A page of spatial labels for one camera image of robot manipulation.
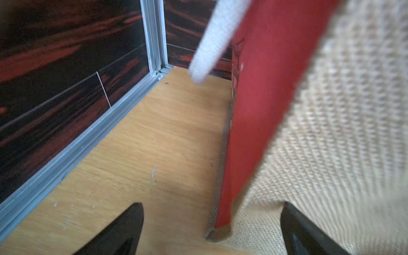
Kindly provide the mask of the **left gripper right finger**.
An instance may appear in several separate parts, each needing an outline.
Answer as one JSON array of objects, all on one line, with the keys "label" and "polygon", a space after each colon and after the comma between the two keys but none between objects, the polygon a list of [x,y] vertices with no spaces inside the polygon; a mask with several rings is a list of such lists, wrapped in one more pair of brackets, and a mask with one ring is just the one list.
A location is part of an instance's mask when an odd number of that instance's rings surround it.
[{"label": "left gripper right finger", "polygon": [[306,215],[287,201],[280,215],[280,226],[289,255],[348,254]]}]

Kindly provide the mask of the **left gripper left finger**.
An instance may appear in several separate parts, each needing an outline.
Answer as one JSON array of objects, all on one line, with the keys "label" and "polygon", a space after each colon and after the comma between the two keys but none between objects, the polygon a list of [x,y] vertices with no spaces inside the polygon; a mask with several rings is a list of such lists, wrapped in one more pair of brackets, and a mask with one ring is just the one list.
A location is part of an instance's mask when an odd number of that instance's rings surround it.
[{"label": "left gripper left finger", "polygon": [[143,221],[143,205],[134,203],[75,254],[135,255]]}]

